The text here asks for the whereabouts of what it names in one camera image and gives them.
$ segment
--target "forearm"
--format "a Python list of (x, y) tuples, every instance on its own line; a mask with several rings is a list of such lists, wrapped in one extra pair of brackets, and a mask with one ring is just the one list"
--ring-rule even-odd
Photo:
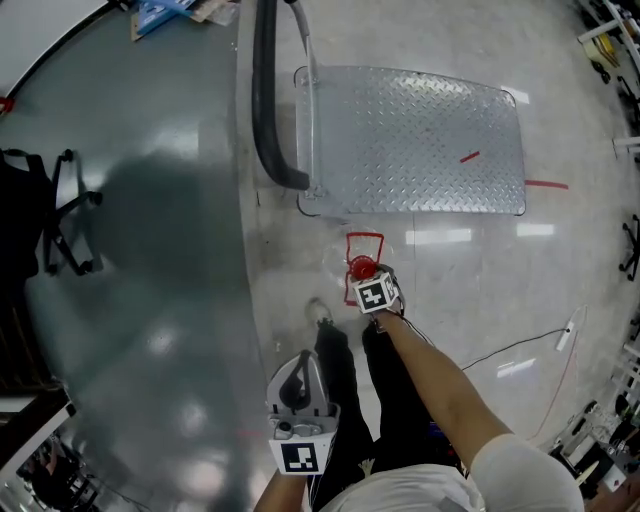
[(486, 442), (510, 432), (451, 359), (420, 339), (402, 318), (382, 313), (378, 320), (389, 333), (422, 402), (467, 466)]
[(306, 476), (282, 475), (276, 471), (254, 512), (300, 512), (306, 483)]

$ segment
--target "floor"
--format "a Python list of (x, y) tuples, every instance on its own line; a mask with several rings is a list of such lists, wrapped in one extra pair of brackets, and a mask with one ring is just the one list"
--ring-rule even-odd
[[(0, 122), (0, 147), (41, 154), (48, 172), (75, 151), (58, 205), (82, 186), (104, 195), (63, 224), (99, 271), (41, 272), (27, 292), (79, 411), (65, 440), (154, 512), (246, 510), (272, 460), (234, 166), (236, 38), (237, 24), (179, 18), (132, 43), (113, 10)], [(98, 504), (136, 510), (106, 491)]]
[[(364, 319), (342, 304), (340, 286), (344, 235), (354, 228), (384, 233), (383, 261), (397, 271), (409, 318), (460, 364), (573, 316), (578, 336), (562, 352), (549, 336), (468, 372), (517, 433), (537, 444), (553, 437), (603, 389), (605, 356), (625, 340), (639, 291), (617, 266), (640, 178), (613, 153), (624, 116), (614, 85), (600, 81), (576, 41), (583, 25), (572, 5), (307, 0), (320, 62), (520, 91), (527, 178), (568, 185), (529, 188), (517, 218), (348, 219), (300, 215), (295, 194), (257, 168), (255, 0), (242, 5), (237, 52), (236, 26), (182, 19), (133, 45), (128, 19), (113, 12), (48, 61), (0, 123), (0, 146), (40, 153), (50, 166), (66, 147), (77, 151), (81, 166), (65, 171), (60, 203), (82, 184), (104, 193), (100, 208), (64, 228), (101, 271), (77, 278), (65, 268), (28, 287), (45, 351), (79, 406), (74, 447), (154, 512), (250, 509), (273, 471), (265, 375), (313, 345), (303, 309), (315, 295), (350, 335), (376, 434)], [(292, 76), (305, 59), (284, 5), (279, 24), (278, 111), (293, 162)]]
[[(243, 225), (267, 373), (313, 345), (304, 306), (320, 296), (350, 336), (364, 415), (378, 435), (379, 403), (360, 341), (364, 320), (342, 302), (345, 233), (375, 230), (385, 236), (382, 260), (396, 269), (407, 316), (461, 365), (574, 321), (577, 337), (561, 352), (555, 334), (467, 372), (516, 433), (545, 444), (604, 388), (612, 370), (606, 356), (626, 339), (638, 303), (638, 284), (618, 271), (627, 247), (621, 224), (638, 212), (640, 175), (631, 159), (613, 152), (611, 138), (628, 133), (615, 79), (606, 86), (591, 68), (576, 40), (586, 29), (569, 1), (307, 0), (304, 6), (321, 64), (404, 68), (509, 88), (526, 178), (568, 190), (527, 187), (521, 217), (308, 218), (298, 212), (295, 192), (273, 186), (258, 166), (250, 170), (255, 155), (247, 158)], [(278, 23), (280, 139), (295, 163), (292, 76), (305, 57), (288, 9), (279, 10)]]

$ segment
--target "black pants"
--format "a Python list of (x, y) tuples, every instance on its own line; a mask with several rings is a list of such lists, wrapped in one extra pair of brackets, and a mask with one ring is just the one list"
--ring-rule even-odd
[(369, 324), (362, 333), (362, 344), (382, 409), (380, 439), (375, 443), (362, 418), (347, 335), (333, 325), (320, 324), (315, 350), (329, 398), (342, 411), (329, 464), (310, 489), (314, 512), (365, 477), (360, 467), (364, 461), (373, 461), (371, 473), (416, 464), (460, 465), (420, 400), (389, 335), (376, 332), (374, 324)]

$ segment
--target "diamond plate metal sheet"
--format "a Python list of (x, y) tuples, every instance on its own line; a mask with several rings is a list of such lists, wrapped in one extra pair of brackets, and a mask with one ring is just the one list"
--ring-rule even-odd
[(331, 66), (318, 68), (311, 101), (306, 68), (295, 80), (298, 165), (314, 169), (314, 188), (300, 198), (305, 211), (524, 213), (509, 93), (414, 71)]

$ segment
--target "red wire frame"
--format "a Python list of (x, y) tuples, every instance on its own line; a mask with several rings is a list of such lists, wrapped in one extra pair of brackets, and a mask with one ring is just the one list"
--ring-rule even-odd
[(361, 237), (371, 237), (371, 238), (379, 238), (380, 245), (378, 246), (378, 254), (376, 255), (375, 263), (380, 263), (380, 255), (382, 254), (382, 245), (384, 244), (384, 235), (382, 233), (368, 233), (366, 231), (353, 231), (351, 233), (347, 233), (347, 273), (344, 275), (344, 303), (347, 306), (357, 306), (355, 300), (349, 300), (349, 276), (351, 273), (351, 238), (361, 236)]

